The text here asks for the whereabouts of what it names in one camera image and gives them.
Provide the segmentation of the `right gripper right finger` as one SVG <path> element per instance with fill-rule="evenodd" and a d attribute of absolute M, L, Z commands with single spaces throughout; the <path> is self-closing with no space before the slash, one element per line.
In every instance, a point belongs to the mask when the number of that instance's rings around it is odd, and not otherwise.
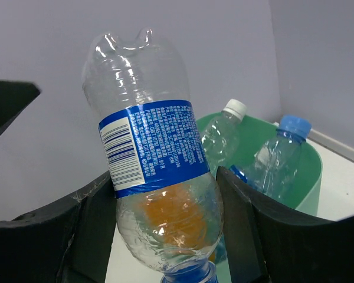
<path fill-rule="evenodd" d="M 232 282 L 354 282 L 354 216 L 330 221 L 289 208 L 220 167 Z"/>

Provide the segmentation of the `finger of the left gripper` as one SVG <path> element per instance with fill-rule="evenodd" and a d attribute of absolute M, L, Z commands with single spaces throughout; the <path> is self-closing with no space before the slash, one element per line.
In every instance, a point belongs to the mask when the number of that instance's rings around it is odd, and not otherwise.
<path fill-rule="evenodd" d="M 40 94 L 32 82 L 0 80 L 0 135 Z"/>

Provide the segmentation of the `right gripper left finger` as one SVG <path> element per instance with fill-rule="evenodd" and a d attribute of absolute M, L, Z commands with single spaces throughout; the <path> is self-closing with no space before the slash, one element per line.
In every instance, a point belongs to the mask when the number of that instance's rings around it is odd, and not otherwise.
<path fill-rule="evenodd" d="M 104 282 L 116 227 L 109 173 L 0 221 L 0 282 Z"/>

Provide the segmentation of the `blue cap crushed bottle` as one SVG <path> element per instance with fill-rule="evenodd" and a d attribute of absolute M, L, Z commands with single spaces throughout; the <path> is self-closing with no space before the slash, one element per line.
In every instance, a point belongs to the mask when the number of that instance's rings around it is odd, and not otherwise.
<path fill-rule="evenodd" d="M 309 121 L 285 115 L 254 156 L 254 161 L 244 169 L 247 184 L 264 195 L 285 203 L 286 194 L 298 171 L 301 150 L 312 125 Z"/>

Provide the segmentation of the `small blue label bottle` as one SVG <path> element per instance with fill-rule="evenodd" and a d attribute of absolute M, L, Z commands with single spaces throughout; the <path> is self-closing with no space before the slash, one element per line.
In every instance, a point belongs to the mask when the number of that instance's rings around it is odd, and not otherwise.
<path fill-rule="evenodd" d="M 90 47 L 83 91 L 99 121 L 130 253 L 163 282 L 217 282 L 209 257 L 222 235 L 223 203 L 181 55 L 150 28 L 130 41 L 107 32 Z"/>

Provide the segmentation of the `clear bottle white cap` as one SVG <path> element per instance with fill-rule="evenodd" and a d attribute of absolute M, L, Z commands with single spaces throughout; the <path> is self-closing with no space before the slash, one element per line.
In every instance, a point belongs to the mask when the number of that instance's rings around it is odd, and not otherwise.
<path fill-rule="evenodd" d="M 247 106 L 230 99 L 226 106 L 210 120 L 201 131 L 201 142 L 210 171 L 216 176 L 220 166 L 228 166 L 238 149 L 240 134 L 238 126 L 247 113 Z"/>

